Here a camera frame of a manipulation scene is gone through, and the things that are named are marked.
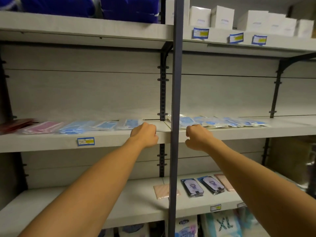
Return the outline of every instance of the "blue price tag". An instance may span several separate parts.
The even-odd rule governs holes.
[[[252,44],[253,45],[259,45],[259,46],[263,46],[267,43],[267,38],[268,36],[258,36],[258,35],[254,35],[252,38]]]
[[[77,138],[78,146],[95,145],[94,137]]]
[[[209,29],[193,28],[193,38],[197,39],[208,39]]]
[[[244,33],[238,33],[238,34],[230,34],[229,35],[229,43],[239,43],[244,41]]]

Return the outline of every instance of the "white shelf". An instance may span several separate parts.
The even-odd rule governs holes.
[[[267,122],[271,127],[230,127],[210,129],[210,131],[214,137],[220,140],[316,135],[316,116],[287,116],[275,117],[274,119],[263,117],[251,119]],[[188,137],[186,136],[185,130],[181,129],[179,142],[185,142],[186,139],[188,139]]]
[[[158,144],[170,143],[170,128],[163,121],[146,121],[157,127]],[[129,138],[131,131],[89,131],[79,135],[62,134],[7,134],[0,135],[0,152],[22,152],[38,150],[60,150],[91,147],[121,146]],[[94,137],[94,146],[77,145],[77,138]]]
[[[184,51],[277,57],[316,51],[316,39],[268,35],[267,44],[257,46],[251,44],[252,37],[262,34],[244,32],[244,42],[231,45],[229,35],[242,31],[210,28],[209,38],[199,40],[192,39],[193,28],[184,27]],[[173,40],[173,26],[1,11],[0,40],[161,49]]]
[[[199,215],[204,213],[209,213],[211,211],[211,206],[222,205],[222,211],[236,209],[237,204],[243,201],[237,194],[237,192],[229,192],[225,189],[225,192],[218,195],[213,195],[204,185],[200,182],[200,187],[204,190],[204,195],[201,197],[190,198],[188,197],[182,183],[181,179],[188,178],[199,178],[202,176],[212,176],[214,174],[221,172],[211,172],[211,173],[200,173],[191,175],[181,175],[178,176],[177,189],[180,191],[181,195],[177,196],[177,207],[176,207],[176,218],[181,218],[190,215]],[[163,181],[165,184],[169,183],[169,177],[164,177]]]
[[[156,199],[153,186],[162,178],[129,180],[103,228],[159,221],[166,218],[168,199]],[[65,188],[24,191],[0,211],[0,236],[17,236]]]

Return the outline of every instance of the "person's right arm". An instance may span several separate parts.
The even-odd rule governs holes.
[[[200,125],[187,127],[193,150],[210,155],[271,237],[316,236],[316,200],[273,171],[237,153]]]

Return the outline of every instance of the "person's left arm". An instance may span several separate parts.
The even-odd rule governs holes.
[[[140,152],[157,144],[156,126],[143,123],[50,203],[19,237],[97,236]]]

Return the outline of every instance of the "cardboard box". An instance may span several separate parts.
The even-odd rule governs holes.
[[[183,26],[189,25],[190,0],[184,0]],[[173,25],[174,0],[166,0],[166,24]]]
[[[190,8],[189,26],[210,27],[211,9],[192,6]]]
[[[239,20],[237,29],[268,34],[269,11],[247,11]]]
[[[294,32],[295,32],[296,22],[297,22],[296,19],[286,17],[282,23],[280,35],[293,37]]]
[[[269,13],[268,33],[280,35],[282,33],[282,24],[285,17],[285,14]]]
[[[232,30],[234,13],[234,9],[216,6],[211,11],[211,27]]]
[[[294,35],[299,38],[311,38],[314,29],[313,20],[298,20],[295,27]]]

